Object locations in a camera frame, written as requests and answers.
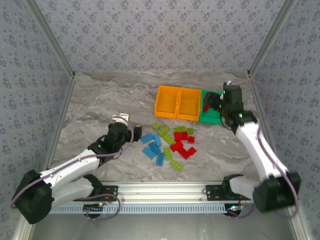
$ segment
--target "orange tray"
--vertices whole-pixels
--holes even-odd
[[[181,88],[177,119],[198,121],[201,111],[201,90]]]
[[[198,121],[201,112],[200,89],[160,85],[156,96],[156,117]]]
[[[180,87],[160,85],[156,96],[154,115],[156,117],[177,118],[180,93]]]

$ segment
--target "blue block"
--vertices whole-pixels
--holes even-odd
[[[150,150],[150,148],[148,147],[145,147],[142,152],[148,157],[150,158],[151,160],[156,156],[156,154]]]
[[[153,135],[154,137],[154,141],[155,141],[155,144],[158,146],[158,147],[161,147],[161,140],[160,140],[160,137],[158,134],[155,134]]]
[[[154,142],[150,143],[148,146],[152,150],[152,152],[154,152],[156,155],[158,153],[161,153],[160,148],[158,148],[157,145]]]
[[[158,154],[158,158],[156,159],[155,165],[162,167],[164,165],[164,157],[165,157],[165,154],[163,152],[160,152]]]
[[[148,133],[147,135],[142,136],[140,139],[143,144],[146,144],[147,142],[154,139],[154,135],[152,133]]]

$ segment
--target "green tray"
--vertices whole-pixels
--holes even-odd
[[[221,124],[220,113],[218,111],[215,111],[212,108],[210,108],[208,112],[204,112],[202,110],[204,107],[204,97],[207,92],[214,92],[219,95],[222,94],[222,92],[219,92],[219,91],[202,90],[202,92],[201,92],[201,112],[200,112],[200,116],[199,116],[199,122],[209,123],[209,124]]]

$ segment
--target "red lego brick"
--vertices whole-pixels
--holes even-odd
[[[174,140],[175,140],[176,142],[181,141],[181,134],[180,134],[180,132],[175,132],[173,135],[174,135]]]
[[[194,143],[195,143],[195,137],[194,136],[188,137],[188,144],[194,144]]]
[[[181,132],[181,140],[188,140],[188,133],[186,131]]]
[[[210,106],[209,106],[209,105],[204,105],[203,111],[204,111],[205,113],[207,113],[207,112],[209,111],[209,109],[210,109]]]
[[[172,145],[170,146],[172,152],[175,152],[175,151],[177,151],[178,149],[181,149],[181,148],[183,148],[183,147],[184,147],[184,145],[183,145],[183,143],[182,143],[181,141],[177,141],[176,143],[174,143],[174,144],[172,144]]]
[[[185,150],[183,147],[178,149],[178,153],[185,159],[187,160],[190,157],[190,153]]]
[[[195,154],[196,153],[196,149],[192,146],[192,147],[190,147],[190,149],[188,150],[188,153],[192,156],[193,154]]]

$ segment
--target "patterned wallpaper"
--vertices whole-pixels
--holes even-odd
[[[37,0],[73,70],[246,70],[282,0]]]
[[[10,200],[44,164],[70,77],[23,0],[0,9],[0,239],[9,240],[19,217]]]
[[[320,2],[294,7],[255,78],[268,88],[279,158],[301,178],[300,203],[320,239]],[[264,105],[266,101],[261,94]]]

